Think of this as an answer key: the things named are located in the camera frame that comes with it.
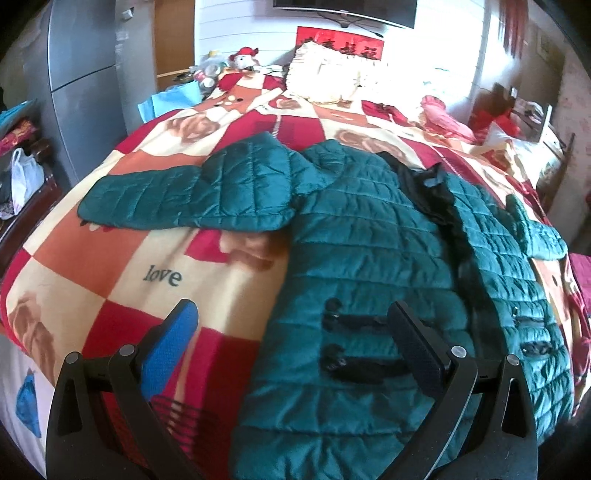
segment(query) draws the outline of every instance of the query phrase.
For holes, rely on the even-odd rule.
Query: television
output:
[[[275,8],[310,10],[369,18],[395,27],[414,28],[417,0],[273,0]]]

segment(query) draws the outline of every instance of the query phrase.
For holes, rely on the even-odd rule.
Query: pink pillow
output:
[[[464,124],[461,124],[446,112],[446,105],[439,98],[427,95],[421,101],[425,113],[425,129],[429,133],[442,135],[445,138],[457,138],[459,140],[474,143],[474,132]]]

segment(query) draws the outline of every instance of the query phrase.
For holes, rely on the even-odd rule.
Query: patterned bedspread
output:
[[[193,300],[199,330],[153,406],[211,479],[228,478],[230,433],[281,288],[288,232],[112,229],[81,222],[76,208],[104,175],[201,165],[211,153],[262,131],[294,150],[335,138],[374,153],[389,151],[413,167],[443,162],[448,171],[483,185],[500,204],[508,193],[516,194],[530,218],[544,220],[531,189],[464,153],[460,141],[412,127],[390,106],[309,103],[274,77],[226,75],[210,99],[141,127],[31,235],[1,285],[0,313],[5,334],[55,384],[69,352],[112,355],[119,346],[138,342],[180,299]],[[533,261],[533,266],[574,359],[586,319],[570,308],[579,292],[568,260]],[[579,398],[584,389],[579,382]],[[132,444],[123,443],[141,462]]]

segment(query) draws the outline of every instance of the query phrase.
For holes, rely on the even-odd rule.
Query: red poster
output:
[[[346,55],[359,55],[373,60],[381,60],[384,49],[384,41],[377,38],[365,37],[343,30],[297,27],[296,48],[307,41],[313,41]]]

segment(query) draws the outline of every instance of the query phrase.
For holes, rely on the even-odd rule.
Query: white plastic bag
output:
[[[33,156],[27,157],[22,148],[12,153],[11,187],[14,214],[18,215],[25,204],[45,181],[43,167],[35,161]]]

